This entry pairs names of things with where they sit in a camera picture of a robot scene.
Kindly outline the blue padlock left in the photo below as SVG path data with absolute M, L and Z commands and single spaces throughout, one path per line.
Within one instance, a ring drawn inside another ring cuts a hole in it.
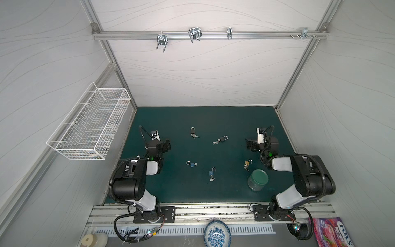
M 186 162 L 186 165 L 187 165 L 187 166 L 190 166 L 190 167 L 195 167 L 195 166 L 197 166 L 197 163 L 191 162 L 191 161 L 187 161 L 187 162 Z

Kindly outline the green table mat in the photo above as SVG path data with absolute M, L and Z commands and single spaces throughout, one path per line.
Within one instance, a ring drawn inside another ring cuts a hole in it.
M 293 184 L 288 172 L 270 171 L 268 184 L 253 191 L 247 181 L 252 171 L 264 169 L 258 152 L 247 150 L 245 139 L 255 139 L 257 128 L 274 126 L 280 154 L 294 150 L 272 107 L 140 107 L 137 110 L 121 158 L 143 157 L 144 141 L 139 131 L 157 130 L 161 140 L 169 140 L 163 169 L 148 176 L 146 188 L 162 203 L 265 202 Z M 195 127 L 199 138 L 190 135 Z M 217 139 L 228 140 L 213 145 Z M 249 171 L 244 162 L 253 160 Z M 198 165 L 190 167 L 187 161 Z M 215 180 L 209 171 L 215 167 Z

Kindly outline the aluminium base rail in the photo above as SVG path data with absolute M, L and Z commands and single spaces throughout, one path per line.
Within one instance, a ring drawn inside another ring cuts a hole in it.
M 221 220 L 225 223 L 243 224 L 259 223 L 254 221 L 253 205 L 250 202 L 236 203 L 164 203 L 164 206 L 175 207 L 176 225 L 197 225 L 208 223 L 211 220 Z M 336 218 L 338 217 L 332 204 L 329 202 L 313 202 L 303 207 L 309 210 L 314 218 Z M 85 227 L 113 226 L 117 216 L 126 214 L 127 206 L 110 203 L 93 206 Z M 308 215 L 305 211 L 293 213 L 297 220 L 305 220 Z M 137 225 L 133 222 L 134 217 L 120 219 L 118 226 Z

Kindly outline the green lidded jar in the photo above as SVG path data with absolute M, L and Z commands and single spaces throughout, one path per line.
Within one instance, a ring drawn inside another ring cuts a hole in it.
M 269 182 L 267 173 L 261 169 L 254 170 L 248 178 L 247 184 L 253 191 L 261 191 Z

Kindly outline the brass padlock with keys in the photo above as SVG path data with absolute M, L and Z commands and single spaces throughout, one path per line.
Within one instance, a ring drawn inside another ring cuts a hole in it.
M 249 166 L 252 164 L 252 162 L 253 162 L 253 160 L 251 160 L 251 159 L 245 161 L 245 162 L 244 162 L 244 165 L 243 165 L 243 168 L 244 168 L 246 171 L 249 171 Z

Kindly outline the metal bolt clamp right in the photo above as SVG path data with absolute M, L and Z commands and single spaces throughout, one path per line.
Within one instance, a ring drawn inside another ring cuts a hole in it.
M 317 39 L 318 36 L 315 34 L 310 34 L 308 28 L 304 28 L 300 34 L 294 36 L 294 35 L 290 35 L 290 37 L 292 39 L 298 39 L 298 40 L 303 40 L 303 39 Z

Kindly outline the metal U-bolt clamp left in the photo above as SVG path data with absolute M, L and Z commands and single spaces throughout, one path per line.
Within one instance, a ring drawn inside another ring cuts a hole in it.
M 160 35 L 157 36 L 156 41 L 157 41 L 156 49 L 158 49 L 160 46 L 162 46 L 163 47 L 163 52 L 165 52 L 166 47 L 167 47 L 168 42 L 169 42 L 168 37 L 166 35 L 164 35 L 164 34 L 160 34 Z

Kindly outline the aluminium crossbar rail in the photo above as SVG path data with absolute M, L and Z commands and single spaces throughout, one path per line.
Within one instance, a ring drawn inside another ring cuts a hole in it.
M 233 30 L 232 40 L 268 40 L 292 39 L 290 35 L 298 35 L 297 31 L 236 31 Z M 309 30 L 310 34 L 318 36 L 317 39 L 326 39 L 329 32 Z M 164 34 L 169 40 L 189 40 L 187 31 L 102 31 L 92 34 L 95 40 L 156 40 L 157 36 Z M 201 40 L 227 40 L 227 31 L 202 31 Z

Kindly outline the pink Fox's candy bag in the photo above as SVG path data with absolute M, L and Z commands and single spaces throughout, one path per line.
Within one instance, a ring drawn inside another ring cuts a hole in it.
M 355 247 L 340 217 L 313 218 L 319 247 Z

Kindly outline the blue white patterned plate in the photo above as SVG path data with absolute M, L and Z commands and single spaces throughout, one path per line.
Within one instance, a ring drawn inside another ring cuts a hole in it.
M 211 221 L 203 231 L 204 244 L 207 247 L 230 247 L 231 232 L 229 227 L 220 220 Z

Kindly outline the blue padlock with keys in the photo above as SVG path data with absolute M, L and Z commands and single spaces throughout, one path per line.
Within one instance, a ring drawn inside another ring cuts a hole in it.
M 216 171 L 216 168 L 215 168 L 215 167 L 213 167 L 213 168 L 209 171 L 209 176 L 210 176 L 210 181 L 211 181 L 211 182 L 214 181 L 214 180 L 216 179 L 215 176 L 214 176 L 215 171 Z

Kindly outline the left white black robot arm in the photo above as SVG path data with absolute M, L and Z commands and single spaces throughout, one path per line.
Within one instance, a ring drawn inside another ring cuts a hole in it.
M 163 168 L 163 154 L 171 150 L 169 140 L 162 141 L 157 130 L 148 132 L 143 126 L 139 131 L 145 143 L 144 157 L 132 157 L 120 161 L 113 170 L 108 193 L 117 203 L 133 206 L 139 215 L 149 221 L 161 217 L 160 203 L 146 189 L 147 176 L 154 176 Z

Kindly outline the dark grey padlock with keys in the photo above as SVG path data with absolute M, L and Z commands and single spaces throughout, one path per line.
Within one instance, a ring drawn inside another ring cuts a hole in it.
M 220 137 L 220 138 L 217 139 L 215 142 L 213 142 L 213 145 L 219 144 L 219 143 L 221 143 L 221 142 L 225 142 L 225 141 L 227 141 L 227 140 L 228 140 L 228 136 Z

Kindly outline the small metal bracket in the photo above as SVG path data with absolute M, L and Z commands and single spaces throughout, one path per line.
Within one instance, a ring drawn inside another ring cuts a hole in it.
M 227 29 L 227 40 L 231 40 L 233 36 L 233 29 L 231 27 L 229 27 Z

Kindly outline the black padlock with keys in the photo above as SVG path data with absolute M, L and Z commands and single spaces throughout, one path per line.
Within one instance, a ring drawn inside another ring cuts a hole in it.
M 191 135 L 194 139 L 199 138 L 199 136 L 196 135 L 196 133 L 195 133 L 195 127 L 191 127 L 191 128 L 190 128 L 190 135 Z

